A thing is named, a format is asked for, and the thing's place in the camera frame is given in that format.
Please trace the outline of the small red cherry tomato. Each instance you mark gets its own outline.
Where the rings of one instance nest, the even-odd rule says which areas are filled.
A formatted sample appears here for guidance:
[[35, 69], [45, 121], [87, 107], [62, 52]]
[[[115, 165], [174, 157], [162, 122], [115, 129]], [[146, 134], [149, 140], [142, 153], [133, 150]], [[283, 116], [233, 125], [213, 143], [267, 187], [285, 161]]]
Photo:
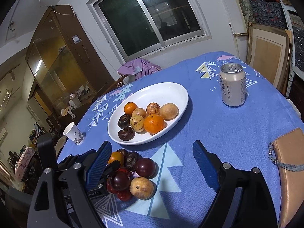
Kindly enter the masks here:
[[110, 180], [109, 180], [109, 179], [107, 180], [107, 190], [108, 190], [109, 192], [115, 194], [115, 195], [118, 193], [118, 191], [115, 190], [115, 189], [112, 187], [112, 185], [110, 184]]

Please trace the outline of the orange yellow tomato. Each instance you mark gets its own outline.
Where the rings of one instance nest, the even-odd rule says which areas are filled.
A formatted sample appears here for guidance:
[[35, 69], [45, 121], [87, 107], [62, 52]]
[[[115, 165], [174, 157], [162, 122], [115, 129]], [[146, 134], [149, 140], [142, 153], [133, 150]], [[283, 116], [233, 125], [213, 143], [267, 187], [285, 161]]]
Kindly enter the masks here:
[[120, 167], [124, 166], [125, 157], [121, 152], [115, 151], [112, 152], [108, 164], [111, 164], [114, 161], [119, 161]]

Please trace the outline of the dark water chestnut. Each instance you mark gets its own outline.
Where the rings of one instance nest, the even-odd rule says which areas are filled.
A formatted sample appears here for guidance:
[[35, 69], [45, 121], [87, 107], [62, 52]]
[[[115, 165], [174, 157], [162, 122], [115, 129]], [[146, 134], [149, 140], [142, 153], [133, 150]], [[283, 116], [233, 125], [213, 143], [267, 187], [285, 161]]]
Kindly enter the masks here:
[[124, 129], [130, 125], [130, 119], [131, 115], [130, 114], [124, 114], [119, 118], [119, 121], [117, 122], [117, 125], [121, 128]]
[[122, 141], [129, 141], [134, 138], [135, 131], [133, 130], [132, 127], [127, 126], [127, 127], [123, 128], [122, 130], [119, 130], [117, 135]]
[[124, 162], [124, 166], [126, 169], [128, 169], [129, 171], [134, 172], [135, 171], [135, 164], [136, 162], [141, 159], [142, 156], [135, 152], [129, 152], [128, 155], [126, 156], [125, 162]]
[[121, 148], [121, 149], [119, 149], [119, 150], [117, 150], [117, 152], [119, 152], [119, 153], [121, 153], [123, 156], [127, 156], [128, 155], [128, 151], [126, 150], [126, 149], [124, 149], [124, 148]]

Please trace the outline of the dark purple plum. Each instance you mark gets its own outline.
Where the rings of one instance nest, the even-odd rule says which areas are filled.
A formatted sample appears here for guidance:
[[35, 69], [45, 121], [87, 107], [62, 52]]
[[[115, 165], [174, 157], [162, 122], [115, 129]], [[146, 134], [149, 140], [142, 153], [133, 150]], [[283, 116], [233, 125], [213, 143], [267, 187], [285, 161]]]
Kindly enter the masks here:
[[144, 178], [151, 178], [156, 171], [156, 164], [150, 158], [141, 158], [135, 164], [135, 172]]
[[110, 177], [109, 182], [115, 190], [122, 191], [130, 187], [131, 178], [126, 172], [117, 171]]

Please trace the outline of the beige blotched fruit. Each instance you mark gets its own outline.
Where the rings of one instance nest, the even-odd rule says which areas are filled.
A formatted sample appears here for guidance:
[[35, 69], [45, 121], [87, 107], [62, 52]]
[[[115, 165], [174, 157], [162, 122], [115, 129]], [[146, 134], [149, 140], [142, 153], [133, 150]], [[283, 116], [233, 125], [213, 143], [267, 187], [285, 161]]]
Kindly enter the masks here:
[[145, 130], [144, 120], [145, 120], [144, 117], [142, 117], [140, 115], [135, 115], [130, 119], [129, 123], [135, 132], [140, 133]]

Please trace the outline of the large orange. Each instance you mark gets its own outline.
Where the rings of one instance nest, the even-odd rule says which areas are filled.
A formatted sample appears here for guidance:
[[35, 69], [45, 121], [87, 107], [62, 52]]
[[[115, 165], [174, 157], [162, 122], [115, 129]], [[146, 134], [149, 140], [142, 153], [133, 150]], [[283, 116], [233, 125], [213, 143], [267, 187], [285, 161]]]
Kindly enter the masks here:
[[138, 106], [134, 102], [128, 102], [124, 106], [124, 113], [128, 115], [132, 115], [133, 111], [137, 108]]
[[164, 119], [158, 114], [151, 114], [144, 120], [144, 129], [150, 134], [156, 134], [164, 129]]

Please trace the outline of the striped orange pepino fruit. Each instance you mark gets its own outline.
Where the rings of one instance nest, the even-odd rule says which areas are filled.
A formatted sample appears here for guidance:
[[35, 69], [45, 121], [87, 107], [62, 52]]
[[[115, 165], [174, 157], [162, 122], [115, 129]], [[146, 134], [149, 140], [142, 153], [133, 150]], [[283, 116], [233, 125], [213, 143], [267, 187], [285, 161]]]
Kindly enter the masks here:
[[152, 114], [159, 115], [160, 105], [156, 102], [151, 102], [146, 108], [146, 113], [147, 113], [147, 116], [152, 115]]

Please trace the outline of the tan round fruit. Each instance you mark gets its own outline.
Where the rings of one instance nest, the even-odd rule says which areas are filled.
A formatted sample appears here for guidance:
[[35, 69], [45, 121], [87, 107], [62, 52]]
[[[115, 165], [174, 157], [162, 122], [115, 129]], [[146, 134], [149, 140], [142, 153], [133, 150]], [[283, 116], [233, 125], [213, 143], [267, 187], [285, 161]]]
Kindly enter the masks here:
[[174, 119], [179, 113], [178, 107], [173, 103], [164, 104], [159, 111], [159, 115], [164, 120], [172, 120]]

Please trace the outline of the pale blotched fruit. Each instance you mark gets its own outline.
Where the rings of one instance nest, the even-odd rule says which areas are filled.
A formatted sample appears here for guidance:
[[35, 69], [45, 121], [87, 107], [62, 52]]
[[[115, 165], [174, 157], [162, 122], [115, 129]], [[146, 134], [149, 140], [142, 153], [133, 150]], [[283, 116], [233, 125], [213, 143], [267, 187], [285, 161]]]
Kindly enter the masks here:
[[154, 193], [154, 185], [151, 180], [144, 177], [133, 178], [130, 187], [130, 193], [137, 199], [149, 199]]

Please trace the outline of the speckled tan fruit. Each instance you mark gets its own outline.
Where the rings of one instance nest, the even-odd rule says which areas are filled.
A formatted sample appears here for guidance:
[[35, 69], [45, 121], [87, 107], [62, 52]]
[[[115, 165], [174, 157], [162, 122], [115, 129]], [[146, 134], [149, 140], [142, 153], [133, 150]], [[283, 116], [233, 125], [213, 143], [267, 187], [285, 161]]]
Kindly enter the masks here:
[[143, 118], [145, 118], [147, 116], [146, 110], [143, 108], [136, 108], [133, 110], [132, 112], [132, 117], [134, 116], [142, 116]]

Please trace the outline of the white paper cup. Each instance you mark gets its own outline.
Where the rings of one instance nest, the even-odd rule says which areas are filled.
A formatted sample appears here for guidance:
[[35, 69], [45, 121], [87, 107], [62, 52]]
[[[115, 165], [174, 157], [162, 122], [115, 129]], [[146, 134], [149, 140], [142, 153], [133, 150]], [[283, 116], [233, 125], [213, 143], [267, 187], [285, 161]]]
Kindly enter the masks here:
[[73, 141], [76, 145], [81, 145], [85, 139], [84, 134], [77, 128], [74, 122], [71, 122], [63, 131], [68, 139]]

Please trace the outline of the wooden chair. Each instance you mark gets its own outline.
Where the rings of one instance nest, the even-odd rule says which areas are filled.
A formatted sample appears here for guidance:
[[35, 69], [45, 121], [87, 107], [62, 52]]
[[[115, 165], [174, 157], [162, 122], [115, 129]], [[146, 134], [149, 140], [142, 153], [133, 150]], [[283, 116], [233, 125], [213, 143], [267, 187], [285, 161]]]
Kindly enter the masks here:
[[109, 88], [107, 88], [105, 90], [105, 92], [103, 92], [102, 94], [105, 95], [115, 89], [119, 89], [121, 87], [123, 87], [125, 85], [124, 83], [124, 79], [127, 78], [129, 75], [123, 75], [121, 76], [117, 81], [115, 81], [115, 83], [111, 84]]

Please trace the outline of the white round plate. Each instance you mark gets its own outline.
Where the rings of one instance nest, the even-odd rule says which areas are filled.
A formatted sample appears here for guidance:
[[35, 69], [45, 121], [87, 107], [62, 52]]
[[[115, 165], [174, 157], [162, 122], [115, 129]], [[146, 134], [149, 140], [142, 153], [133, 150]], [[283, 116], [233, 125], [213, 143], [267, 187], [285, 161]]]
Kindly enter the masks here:
[[188, 103], [188, 92], [180, 84], [163, 82], [145, 87], [115, 108], [108, 135], [126, 146], [154, 141], [180, 121]]

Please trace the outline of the white beverage can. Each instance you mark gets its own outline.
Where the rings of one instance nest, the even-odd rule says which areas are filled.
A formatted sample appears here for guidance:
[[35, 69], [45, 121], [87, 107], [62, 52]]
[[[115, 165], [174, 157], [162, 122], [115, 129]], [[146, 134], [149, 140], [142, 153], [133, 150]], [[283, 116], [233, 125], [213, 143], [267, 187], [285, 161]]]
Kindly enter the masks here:
[[219, 72], [222, 101], [230, 107], [239, 107], [246, 100], [246, 78], [243, 67], [237, 63], [226, 63]]

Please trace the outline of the storage shelf with boxes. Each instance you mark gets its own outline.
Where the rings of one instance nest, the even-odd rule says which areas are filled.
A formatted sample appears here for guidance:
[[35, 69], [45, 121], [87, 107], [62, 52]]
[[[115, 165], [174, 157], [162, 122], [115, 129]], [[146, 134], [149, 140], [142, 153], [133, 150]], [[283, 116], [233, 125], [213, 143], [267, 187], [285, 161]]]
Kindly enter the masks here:
[[303, 70], [303, 21], [289, 0], [238, 0], [246, 25], [250, 22], [287, 29], [289, 14], [294, 33], [295, 66]]

